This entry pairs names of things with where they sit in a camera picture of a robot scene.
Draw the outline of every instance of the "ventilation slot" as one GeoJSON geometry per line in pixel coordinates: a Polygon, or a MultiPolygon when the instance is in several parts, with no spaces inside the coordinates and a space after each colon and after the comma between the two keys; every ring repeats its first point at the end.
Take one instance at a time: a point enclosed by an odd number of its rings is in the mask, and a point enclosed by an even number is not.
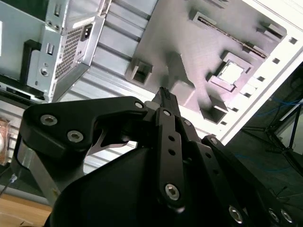
{"type": "Polygon", "coordinates": [[[56,79],[64,76],[75,63],[75,55],[77,51],[78,42],[81,38],[83,27],[79,27],[70,31],[67,34],[65,45],[63,45],[62,62],[56,68],[56,79]]]}

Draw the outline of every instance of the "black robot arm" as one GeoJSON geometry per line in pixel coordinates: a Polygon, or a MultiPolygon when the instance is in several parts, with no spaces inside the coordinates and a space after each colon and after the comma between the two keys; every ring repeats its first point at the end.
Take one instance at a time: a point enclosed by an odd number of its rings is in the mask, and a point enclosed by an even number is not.
{"type": "Polygon", "coordinates": [[[51,227],[297,226],[213,136],[202,140],[176,97],[118,97],[36,105],[24,112],[12,168],[53,206],[51,227]],[[137,141],[84,175],[86,155],[137,141]]]}

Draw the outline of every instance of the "dark floor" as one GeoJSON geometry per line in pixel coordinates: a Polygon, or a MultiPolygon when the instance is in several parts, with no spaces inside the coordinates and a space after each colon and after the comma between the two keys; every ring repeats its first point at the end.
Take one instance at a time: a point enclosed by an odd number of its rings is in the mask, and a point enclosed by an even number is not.
{"type": "MultiPolygon", "coordinates": [[[[303,70],[302,66],[293,73],[281,87],[273,94],[273,97],[291,102],[303,97],[303,70]]],[[[264,114],[280,106],[275,101],[267,101],[245,126],[267,127],[276,123],[292,106],[281,107],[271,114],[264,114]]],[[[269,141],[262,132],[252,132],[269,141]]],[[[287,208],[302,219],[303,226],[303,177],[301,177],[290,165],[282,154],[269,152],[273,146],[258,141],[255,138],[238,132],[227,144],[227,148],[275,195],[287,204],[287,208]]],[[[296,160],[303,166],[303,156],[294,152],[296,160]]]]}

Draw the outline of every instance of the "square hole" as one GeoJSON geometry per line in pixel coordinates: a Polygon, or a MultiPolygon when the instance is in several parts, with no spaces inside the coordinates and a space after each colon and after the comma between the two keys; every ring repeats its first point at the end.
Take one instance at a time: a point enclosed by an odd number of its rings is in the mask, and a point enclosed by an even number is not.
{"type": "Polygon", "coordinates": [[[278,58],[273,59],[273,63],[279,64],[280,60],[278,58]]]}
{"type": "Polygon", "coordinates": [[[144,82],[146,81],[146,78],[147,78],[147,75],[141,71],[137,71],[133,80],[141,83],[141,84],[144,84],[144,82]]]}
{"type": "Polygon", "coordinates": [[[289,42],[291,43],[291,44],[296,44],[297,43],[297,39],[295,39],[295,38],[293,38],[293,37],[291,37],[291,39],[289,40],[289,42]]]}

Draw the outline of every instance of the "metal panel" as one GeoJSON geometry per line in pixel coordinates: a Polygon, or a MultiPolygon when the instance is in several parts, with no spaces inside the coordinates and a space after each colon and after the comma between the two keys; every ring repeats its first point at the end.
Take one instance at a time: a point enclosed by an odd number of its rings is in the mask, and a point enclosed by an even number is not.
{"type": "Polygon", "coordinates": [[[0,21],[3,29],[0,37],[0,73],[20,79],[24,42],[30,39],[39,42],[44,22],[2,1],[0,21]]]}
{"type": "Polygon", "coordinates": [[[106,46],[115,52],[119,52],[122,55],[132,57],[138,42],[107,27],[104,26],[102,30],[102,36],[99,39],[99,43],[102,46],[106,46]]]}

